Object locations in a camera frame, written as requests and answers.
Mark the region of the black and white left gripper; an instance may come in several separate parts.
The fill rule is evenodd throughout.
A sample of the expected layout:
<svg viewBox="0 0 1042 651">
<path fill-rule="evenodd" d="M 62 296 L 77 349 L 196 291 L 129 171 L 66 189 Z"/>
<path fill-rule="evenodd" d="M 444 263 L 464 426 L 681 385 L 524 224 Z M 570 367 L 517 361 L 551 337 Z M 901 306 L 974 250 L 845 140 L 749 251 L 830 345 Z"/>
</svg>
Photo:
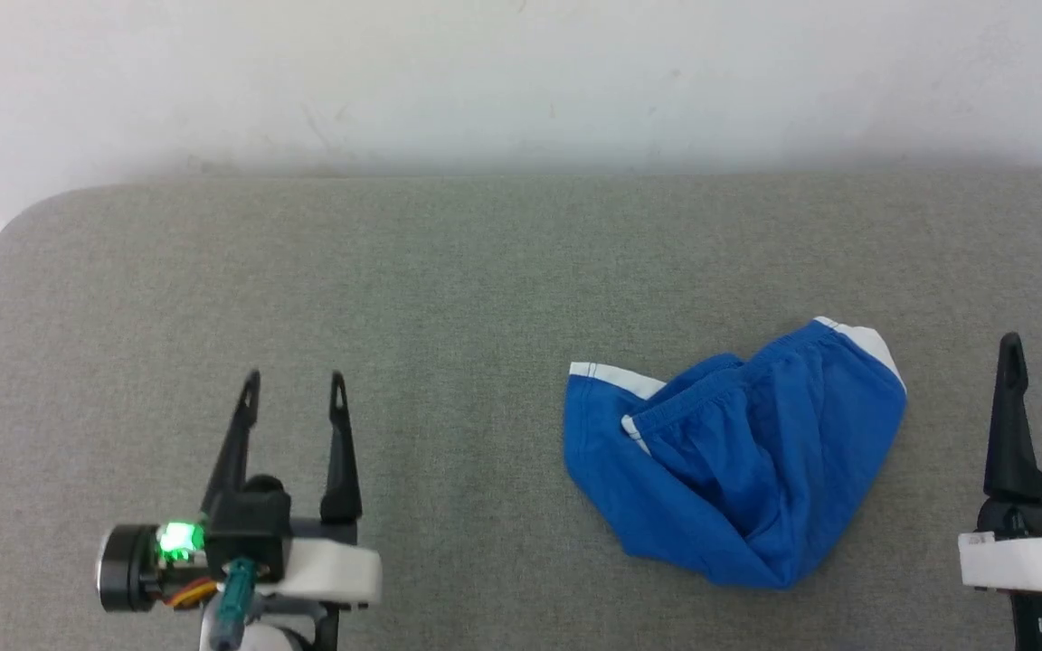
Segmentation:
<svg viewBox="0 0 1042 651">
<path fill-rule="evenodd" d="M 119 524 L 100 546 L 98 597 L 107 611 L 187 609 L 224 589 L 228 565 L 256 564 L 255 592 L 367 609 L 382 597 L 379 553 L 359 547 L 358 462 L 345 378 L 333 371 L 326 489 L 316 518 L 295 518 L 277 483 L 246 487 L 250 432 L 258 419 L 260 371 L 249 371 L 208 477 L 199 522 Z"/>
</svg>

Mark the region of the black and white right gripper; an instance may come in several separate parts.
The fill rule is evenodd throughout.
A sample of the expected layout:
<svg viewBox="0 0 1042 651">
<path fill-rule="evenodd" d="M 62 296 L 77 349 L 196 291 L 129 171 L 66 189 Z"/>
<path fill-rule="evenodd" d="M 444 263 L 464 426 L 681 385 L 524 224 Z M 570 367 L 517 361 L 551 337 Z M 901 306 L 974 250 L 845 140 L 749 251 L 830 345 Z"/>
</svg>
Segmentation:
<svg viewBox="0 0 1042 651">
<path fill-rule="evenodd" d="M 985 500 L 971 533 L 958 537 L 969 589 L 1042 593 L 1042 471 L 1031 444 L 1028 367 L 1016 331 L 999 341 L 985 458 Z M 1037 500 L 1037 502 L 1016 502 Z"/>
</svg>

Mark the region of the blue shorts with white trim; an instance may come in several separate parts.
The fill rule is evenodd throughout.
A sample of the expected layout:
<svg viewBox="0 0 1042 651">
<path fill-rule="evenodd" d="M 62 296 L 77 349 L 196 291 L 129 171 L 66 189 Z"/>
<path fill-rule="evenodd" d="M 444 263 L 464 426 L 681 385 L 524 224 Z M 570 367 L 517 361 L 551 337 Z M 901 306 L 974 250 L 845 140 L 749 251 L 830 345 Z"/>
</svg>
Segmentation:
<svg viewBox="0 0 1042 651">
<path fill-rule="evenodd" d="M 905 407 L 877 330 L 819 316 L 670 381 L 572 364 L 564 457 L 629 555 L 786 590 L 847 531 Z"/>
</svg>

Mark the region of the grey fabric sofa cushion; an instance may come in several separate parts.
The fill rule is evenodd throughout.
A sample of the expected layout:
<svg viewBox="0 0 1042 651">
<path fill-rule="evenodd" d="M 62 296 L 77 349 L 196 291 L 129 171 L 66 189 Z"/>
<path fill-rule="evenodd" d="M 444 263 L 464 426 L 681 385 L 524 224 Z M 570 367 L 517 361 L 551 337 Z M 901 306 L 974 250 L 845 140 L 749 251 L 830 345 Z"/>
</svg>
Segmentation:
<svg viewBox="0 0 1042 651">
<path fill-rule="evenodd" d="M 879 331 L 905 424 L 787 592 L 625 556 L 566 473 L 568 367 L 673 378 L 823 315 Z M 999 339 L 1042 466 L 1042 170 L 199 180 L 34 203 L 0 233 L 0 651 L 182 651 L 105 614 L 119 522 L 197 514 L 245 376 L 253 471 L 317 514 L 342 371 L 384 601 L 344 651 L 991 651 L 964 589 Z"/>
</svg>

